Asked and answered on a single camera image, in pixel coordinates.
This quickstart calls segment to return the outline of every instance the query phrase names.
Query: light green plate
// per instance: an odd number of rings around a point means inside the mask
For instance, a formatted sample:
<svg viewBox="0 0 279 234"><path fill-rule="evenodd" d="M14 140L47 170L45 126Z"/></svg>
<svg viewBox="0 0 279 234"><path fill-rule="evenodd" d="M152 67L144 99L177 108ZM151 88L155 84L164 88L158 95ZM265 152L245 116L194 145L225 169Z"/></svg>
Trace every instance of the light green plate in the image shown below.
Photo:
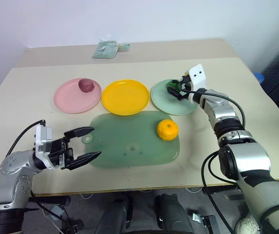
<svg viewBox="0 0 279 234"><path fill-rule="evenodd" d="M95 130L83 136L86 152L102 151L91 164L117 168L172 162L179 154L179 138L161 140L158 123L171 117L160 111L142 111L132 116L103 114L89 126Z"/></svg>
<svg viewBox="0 0 279 234"><path fill-rule="evenodd" d="M189 100L177 100L167 92L167 84L170 79L163 80L157 83L151 91L151 99L153 104L170 115L186 115L197 109L197 103L191 103Z"/></svg>

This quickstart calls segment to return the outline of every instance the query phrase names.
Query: white wall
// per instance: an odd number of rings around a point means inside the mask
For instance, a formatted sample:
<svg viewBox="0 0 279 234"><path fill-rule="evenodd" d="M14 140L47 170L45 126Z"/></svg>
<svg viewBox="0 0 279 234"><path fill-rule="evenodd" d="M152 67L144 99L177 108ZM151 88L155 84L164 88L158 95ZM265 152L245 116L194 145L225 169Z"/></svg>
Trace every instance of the white wall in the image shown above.
<svg viewBox="0 0 279 234"><path fill-rule="evenodd" d="M225 39L256 72L279 53L279 0L0 0L0 83L25 47Z"/></svg>

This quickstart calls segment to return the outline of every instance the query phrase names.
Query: plate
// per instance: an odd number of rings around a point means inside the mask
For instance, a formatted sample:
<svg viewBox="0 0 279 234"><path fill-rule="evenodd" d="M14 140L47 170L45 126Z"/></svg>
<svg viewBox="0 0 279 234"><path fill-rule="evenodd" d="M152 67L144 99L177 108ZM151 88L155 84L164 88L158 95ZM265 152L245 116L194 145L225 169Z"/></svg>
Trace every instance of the plate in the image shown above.
<svg viewBox="0 0 279 234"><path fill-rule="evenodd" d="M84 93L79 88L79 81L83 78L76 78L61 85L54 96L55 105L63 112L69 114L83 113L92 109L100 100L101 88L93 81L94 89Z"/></svg>
<svg viewBox="0 0 279 234"><path fill-rule="evenodd" d="M138 81L119 80L105 88L101 100L109 112L119 116L130 116L147 106L149 90Z"/></svg>
<svg viewBox="0 0 279 234"><path fill-rule="evenodd" d="M153 104L170 115L179 116L186 115L197 109L197 103L191 103L187 99L181 101L167 92L167 84L170 79L163 80L152 88L151 99Z"/></svg>

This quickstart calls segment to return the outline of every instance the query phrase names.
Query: floor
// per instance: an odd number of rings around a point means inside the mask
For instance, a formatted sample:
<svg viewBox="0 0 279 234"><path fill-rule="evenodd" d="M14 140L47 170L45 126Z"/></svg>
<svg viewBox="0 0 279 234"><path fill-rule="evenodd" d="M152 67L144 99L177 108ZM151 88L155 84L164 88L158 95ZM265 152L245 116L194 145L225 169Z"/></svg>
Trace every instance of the floor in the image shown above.
<svg viewBox="0 0 279 234"><path fill-rule="evenodd" d="M199 188L190 188L191 191L197 191ZM131 191L129 192L133 198L133 219L127 232L137 230L158 230L156 217L154 213L154 198L161 194L177 194L181 205L189 214L190 221L196 234L205 234L202 224L192 221L192 213L201 215L214 215L217 219L220 233L228 234L229 231L222 223L214 207L210 203L207 195L203 191L190 193L187 189L162 189L152 191ZM89 199L83 199L80 195L72 195L71 203L66 210L71 219L81 219L84 223L84 234L93 234L97 223L99 222L106 205L121 197L120 192L93 194ZM228 220L229 224L234 227L236 222L247 214L248 208L242 199L241 191L238 189L226 190L213 194L221 212ZM29 208L37 208L34 203L28 204ZM43 216L42 210L32 211L25 214L23 223L24 234L54 234L58 233L49 219Z"/></svg>

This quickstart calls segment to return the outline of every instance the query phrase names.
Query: orange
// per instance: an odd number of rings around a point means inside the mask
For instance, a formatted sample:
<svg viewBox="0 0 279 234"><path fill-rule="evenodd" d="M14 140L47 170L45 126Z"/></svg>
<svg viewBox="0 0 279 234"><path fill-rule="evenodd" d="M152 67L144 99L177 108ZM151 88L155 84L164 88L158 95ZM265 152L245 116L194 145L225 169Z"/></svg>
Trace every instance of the orange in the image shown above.
<svg viewBox="0 0 279 234"><path fill-rule="evenodd" d="M157 126L157 134L162 140L174 140L178 132L178 125L171 119L162 120Z"/></svg>

